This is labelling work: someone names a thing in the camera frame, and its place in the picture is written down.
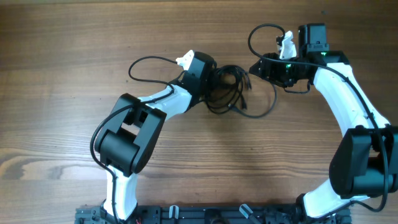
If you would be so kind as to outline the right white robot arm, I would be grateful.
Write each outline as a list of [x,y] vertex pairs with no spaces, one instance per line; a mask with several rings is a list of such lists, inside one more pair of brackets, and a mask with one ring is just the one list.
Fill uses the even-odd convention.
[[301,198],[303,218],[319,222],[351,205],[380,197],[382,210],[397,191],[397,128],[373,107],[353,75],[346,55],[331,50],[322,23],[302,25],[276,39],[278,52],[259,55],[250,72],[290,92],[299,80],[316,88],[342,133],[329,177]]

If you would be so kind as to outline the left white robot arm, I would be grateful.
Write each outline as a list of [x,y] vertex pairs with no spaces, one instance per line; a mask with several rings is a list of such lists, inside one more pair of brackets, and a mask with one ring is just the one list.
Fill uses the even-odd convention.
[[100,209],[108,223],[124,223],[133,217],[137,175],[148,163],[164,123],[200,102],[216,67],[213,57],[193,50],[173,63],[183,71],[165,83],[164,90],[140,98],[121,95],[91,137],[90,154],[107,172],[107,197]]

